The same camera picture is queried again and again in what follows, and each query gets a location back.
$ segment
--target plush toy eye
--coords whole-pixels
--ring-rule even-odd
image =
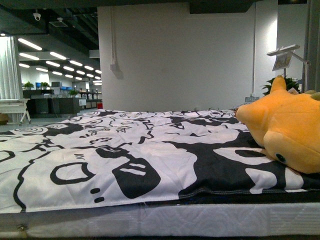
[[[286,161],[286,159],[285,159],[284,156],[282,156],[282,155],[279,154],[279,153],[276,153],[275,156],[278,158],[278,160],[279,160],[281,163],[286,164],[287,161]]]

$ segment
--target potted plant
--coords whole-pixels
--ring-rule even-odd
[[[27,81],[23,86],[25,90],[31,90],[31,88],[34,87],[34,85],[30,81]]]
[[[266,85],[263,86],[262,89],[267,89],[267,91],[264,92],[263,95],[266,96],[266,95],[268,95],[270,93],[271,85],[274,82],[274,80],[275,80],[275,77],[272,78],[269,81],[266,81],[267,83],[270,83],[270,84],[266,84]],[[296,81],[293,81],[292,77],[290,77],[290,78],[286,78],[285,77],[284,80],[285,80],[286,90],[287,91],[292,89],[292,88],[294,88],[298,93],[300,93],[300,91],[299,91],[299,83],[297,83]]]
[[[43,90],[47,89],[47,87],[50,87],[49,83],[47,83],[46,81],[42,81],[40,86]]]
[[[74,97],[78,94],[78,91],[75,90],[75,89],[71,89],[71,90],[69,91],[69,94],[71,95],[71,97],[74,98]]]

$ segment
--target bed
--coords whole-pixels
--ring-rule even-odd
[[[0,238],[320,235],[320,174],[231,110],[99,109],[0,133]]]

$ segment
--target white table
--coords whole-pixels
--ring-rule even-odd
[[[19,122],[19,125],[22,124],[25,117],[27,116],[29,124],[31,123],[31,118],[27,108],[27,102],[29,98],[21,99],[0,99],[0,113],[2,114],[20,114],[23,113],[23,116]]]

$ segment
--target patterned blanket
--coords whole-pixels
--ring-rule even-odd
[[[97,110],[0,133],[0,213],[319,189],[320,174],[272,160],[231,111]]]

